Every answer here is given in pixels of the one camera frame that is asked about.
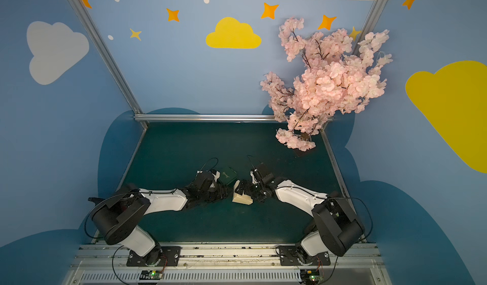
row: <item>yellow cloud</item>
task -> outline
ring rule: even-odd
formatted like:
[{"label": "yellow cloud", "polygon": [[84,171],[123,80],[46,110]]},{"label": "yellow cloud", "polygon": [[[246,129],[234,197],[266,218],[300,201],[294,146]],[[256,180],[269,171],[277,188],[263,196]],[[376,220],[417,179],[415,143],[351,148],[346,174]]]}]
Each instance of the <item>yellow cloud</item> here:
[{"label": "yellow cloud", "polygon": [[448,64],[435,74],[417,72],[406,83],[412,103],[472,169],[487,173],[487,66]]},{"label": "yellow cloud", "polygon": [[215,32],[206,36],[206,44],[213,48],[256,48],[261,41],[250,25],[230,17],[220,20]]}]

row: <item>black cable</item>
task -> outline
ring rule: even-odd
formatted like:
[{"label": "black cable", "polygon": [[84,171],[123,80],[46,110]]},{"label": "black cable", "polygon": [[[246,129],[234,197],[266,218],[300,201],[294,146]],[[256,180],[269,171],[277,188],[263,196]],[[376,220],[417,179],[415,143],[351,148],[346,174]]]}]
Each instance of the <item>black cable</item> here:
[{"label": "black cable", "polygon": [[[113,195],[113,196],[111,196],[111,197],[109,197],[109,198],[107,198],[107,199],[104,199],[103,201],[106,201],[106,200],[112,199],[112,198],[114,198],[114,197],[119,197],[119,196],[121,196],[121,195],[134,194],[134,193],[148,193],[149,195],[151,195],[151,194],[173,194],[173,193],[174,193],[174,191],[176,191],[176,190],[177,190],[177,189],[174,189],[174,190],[172,190],[171,192],[152,192],[152,191],[149,191],[149,192],[139,192],[139,191],[138,191],[138,189],[136,189],[136,190],[131,190],[131,191],[128,191],[128,192],[125,192],[125,193],[120,193],[120,194],[117,194],[117,195]],[[86,216],[86,218],[85,218],[85,222],[84,222],[84,225],[83,225],[83,229],[84,229],[84,231],[85,231],[85,234],[86,234],[88,237],[90,237],[90,238],[92,238],[92,239],[101,239],[101,238],[103,238],[103,236],[99,236],[99,237],[94,237],[94,236],[91,236],[91,235],[89,235],[88,231],[86,230],[86,223],[87,223],[87,221],[88,221],[88,218],[90,217],[90,214],[93,212],[93,210],[95,210],[96,208],[98,208],[98,205],[94,206],[94,207],[93,207],[93,209],[91,209],[91,210],[90,210],[90,212],[88,213],[88,215]]]},{"label": "black cable", "polygon": [[374,222],[372,221],[372,215],[370,214],[370,211],[369,209],[367,208],[367,206],[365,205],[365,203],[363,202],[363,200],[361,200],[360,198],[357,198],[357,197],[330,197],[330,198],[322,198],[322,197],[317,197],[311,193],[309,193],[309,191],[306,191],[300,187],[292,187],[292,186],[282,186],[282,187],[278,187],[276,188],[276,190],[278,189],[282,189],[282,188],[293,188],[293,189],[299,189],[301,191],[305,191],[306,193],[308,193],[309,195],[312,195],[313,197],[316,197],[318,199],[358,199],[362,205],[364,205],[365,209],[367,210],[367,214],[369,215],[369,219],[370,219],[370,230],[369,230],[369,233],[367,233],[367,235],[363,238],[363,239],[360,239],[357,241],[358,242],[361,242],[363,240],[365,240],[366,238],[369,237],[369,235],[372,233],[372,229],[374,228]]},{"label": "black cable", "polygon": [[250,160],[250,158],[251,158],[251,157],[253,157],[253,158],[255,158],[255,159],[257,159],[257,158],[256,158],[255,156],[253,156],[253,155],[246,155],[246,156],[247,156],[247,158],[248,158],[248,161],[249,161],[249,162],[250,162],[250,164],[252,165],[253,170],[255,170],[255,169],[256,169],[256,167],[254,166],[254,164],[252,163],[252,160]]},{"label": "black cable", "polygon": [[201,169],[200,169],[200,172],[203,170],[204,166],[206,166],[206,164],[207,164],[207,163],[208,163],[210,160],[212,160],[212,159],[216,159],[216,163],[213,165],[213,167],[209,168],[209,170],[211,170],[211,169],[213,169],[214,167],[216,167],[216,165],[218,164],[218,158],[216,158],[216,157],[212,157],[212,158],[208,159],[208,160],[207,160],[207,161],[204,163],[203,167],[201,167]]},{"label": "black cable", "polygon": [[335,268],[337,267],[337,262],[338,262],[338,257],[337,257],[337,259],[335,260],[335,265],[333,266],[332,273],[330,274],[330,276],[328,277],[328,279],[324,280],[323,282],[318,283],[317,285],[319,285],[319,284],[323,284],[323,283],[325,283],[325,282],[328,282],[328,280],[330,280],[330,279],[332,278],[333,272],[335,271]]},{"label": "black cable", "polygon": [[130,285],[130,284],[125,283],[124,281],[122,281],[122,280],[121,280],[121,279],[120,279],[120,278],[117,276],[117,273],[115,272],[115,267],[113,267],[113,259],[115,258],[115,254],[117,253],[117,251],[118,251],[118,250],[119,250],[121,247],[123,247],[123,245],[122,245],[122,246],[120,246],[119,248],[117,248],[117,250],[115,250],[115,252],[113,253],[113,257],[112,257],[112,270],[113,270],[113,274],[114,274],[114,275],[117,277],[117,279],[118,279],[120,282],[124,283],[125,285]]}]

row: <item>artificial cherry blossom tree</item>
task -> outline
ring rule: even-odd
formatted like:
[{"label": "artificial cherry blossom tree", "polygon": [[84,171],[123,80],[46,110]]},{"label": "artificial cherry blossom tree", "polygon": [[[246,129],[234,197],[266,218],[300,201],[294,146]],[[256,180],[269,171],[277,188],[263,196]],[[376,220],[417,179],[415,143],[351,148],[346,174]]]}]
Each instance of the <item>artificial cherry blossom tree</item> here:
[{"label": "artificial cherry blossom tree", "polygon": [[[306,66],[304,74],[294,79],[294,88],[286,88],[273,72],[265,75],[266,80],[260,85],[271,96],[269,107],[276,120],[288,123],[288,130],[279,129],[276,138],[288,148],[306,151],[316,146],[311,136],[318,134],[336,111],[360,113],[370,98],[384,94],[386,79],[380,81],[380,70],[392,59],[391,54],[380,52],[375,66],[370,68],[374,53],[389,38],[388,30],[368,33],[358,43],[360,56],[348,56],[345,53],[352,51],[353,39],[345,29],[326,37],[316,32],[305,39],[295,34],[304,27],[303,23],[302,18],[287,19],[279,28],[279,38],[289,62],[298,55],[302,57]],[[287,115],[289,109],[294,111]]]}]

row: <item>yellow star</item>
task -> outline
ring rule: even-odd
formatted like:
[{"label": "yellow star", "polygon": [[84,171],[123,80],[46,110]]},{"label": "yellow star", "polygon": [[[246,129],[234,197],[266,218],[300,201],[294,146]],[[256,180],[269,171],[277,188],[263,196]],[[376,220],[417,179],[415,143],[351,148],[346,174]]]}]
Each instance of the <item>yellow star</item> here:
[{"label": "yellow star", "polygon": [[355,30],[355,26],[352,28],[352,32],[350,33],[350,35],[348,35],[349,37],[352,37],[355,41],[355,38],[361,33],[362,31],[359,30],[359,31],[356,31]]},{"label": "yellow star", "polygon": [[178,12],[179,12],[179,10],[172,11],[169,8],[166,8],[166,9],[167,9],[167,13],[169,14],[169,18],[167,20],[168,21],[178,21],[179,22],[179,19],[178,19]]},{"label": "yellow star", "polygon": [[327,30],[330,30],[330,28],[332,28],[332,22],[336,18],[337,17],[328,18],[327,16],[323,15],[323,21],[321,22],[321,25],[320,27],[318,27],[318,29],[326,28]]},{"label": "yellow star", "polygon": [[130,30],[131,30],[131,32],[132,32],[132,35],[130,36],[131,38],[137,38],[137,39],[139,39],[139,41],[142,41],[142,40],[140,40],[140,38],[139,38],[139,34],[141,33],[141,31],[139,31],[139,32],[135,32],[135,31],[133,31],[133,30],[132,30],[132,28],[131,28]]},{"label": "yellow star", "polygon": [[271,6],[271,5],[268,5],[267,3],[264,3],[264,13],[262,14],[262,16],[260,18],[261,19],[271,18],[272,20],[274,20],[274,12],[276,11],[276,8],[278,6],[279,5]]},{"label": "yellow star", "polygon": [[82,0],[83,1],[83,4],[88,7],[88,8],[91,8],[91,5],[90,3],[88,3],[88,0]]},{"label": "yellow star", "polygon": [[402,6],[407,6],[408,7],[408,10],[411,9],[411,5],[412,3],[414,2],[415,0],[406,0]]}]

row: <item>metal vent grille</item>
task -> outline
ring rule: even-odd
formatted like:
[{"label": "metal vent grille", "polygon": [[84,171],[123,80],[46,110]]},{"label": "metal vent grille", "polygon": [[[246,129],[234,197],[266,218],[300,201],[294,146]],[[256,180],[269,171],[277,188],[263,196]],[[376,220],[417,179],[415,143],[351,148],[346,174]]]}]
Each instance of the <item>metal vent grille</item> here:
[{"label": "metal vent grille", "polygon": [[[120,270],[120,279],[127,283],[137,283],[140,272]],[[166,270],[160,282],[301,282],[300,271],[294,269],[273,270]],[[120,283],[110,270],[85,270],[81,284]]]},{"label": "metal vent grille", "polygon": [[[122,281],[137,282],[140,277],[140,272],[117,272],[117,275]],[[80,279],[81,284],[98,284],[98,283],[120,283],[120,281],[113,274],[112,270],[85,270]]]},{"label": "metal vent grille", "polygon": [[290,282],[301,281],[299,270],[169,270],[164,282]]}]

